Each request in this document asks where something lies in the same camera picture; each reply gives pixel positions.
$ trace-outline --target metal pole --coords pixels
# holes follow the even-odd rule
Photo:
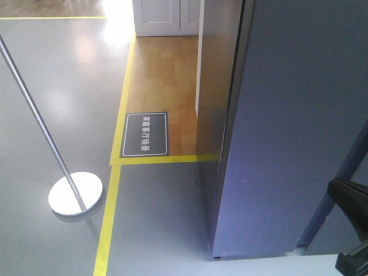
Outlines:
[[[24,80],[22,79],[21,74],[19,73],[18,68],[14,63],[14,60],[11,57],[11,55],[10,55],[6,45],[5,45],[5,42],[4,42],[1,34],[0,34],[0,51],[1,51],[2,56],[5,59],[5,62],[8,66],[8,68],[9,68],[10,72],[13,74],[14,79],[16,80],[16,82],[17,82],[17,84],[18,84],[18,86],[19,86],[19,88],[20,88],[20,90],[21,90],[21,92],[22,92],[29,108],[31,109],[37,123],[39,124],[39,126],[41,128],[41,131],[42,131],[43,135],[45,136],[45,138],[47,140],[47,143],[51,147],[51,150],[52,150],[53,154],[55,155],[55,158],[56,158],[57,162],[59,163],[60,168],[62,168],[62,170],[64,172],[64,175],[67,178],[67,180],[69,182],[69,185],[73,190],[73,193],[75,195],[76,200],[78,201],[78,204],[79,204],[80,208],[82,209],[82,211],[86,210],[86,206],[85,206],[85,204],[82,200],[81,195],[79,194],[78,189],[75,186],[75,183],[74,183],[73,179],[70,176],[68,168],[65,165],[64,160],[63,160],[62,156],[60,155],[60,152],[57,149],[57,147],[55,145],[55,142],[53,141],[53,139],[51,137],[51,134],[48,131],[48,129],[45,125],[45,122],[42,119],[41,114],[40,114],[35,102],[33,101],[32,96],[30,95],[30,92],[29,92]]]

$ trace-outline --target epoxy floor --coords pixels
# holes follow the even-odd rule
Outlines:
[[[108,190],[129,39],[107,20],[0,21],[0,32],[71,171]],[[67,220],[47,204],[62,177],[0,62],[0,275],[93,275],[104,201]],[[122,166],[109,276],[340,275],[335,255],[210,258],[196,163]]]
[[[130,38],[106,19],[2,20],[0,33],[69,170],[107,191]],[[91,276],[104,199],[76,219],[53,214],[62,171],[2,57],[0,80],[0,275]]]

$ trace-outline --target cabinet door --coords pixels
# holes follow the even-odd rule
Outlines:
[[[183,36],[198,36],[200,28],[200,0],[181,0],[180,29]]]
[[[180,33],[180,0],[133,0],[137,36]]]

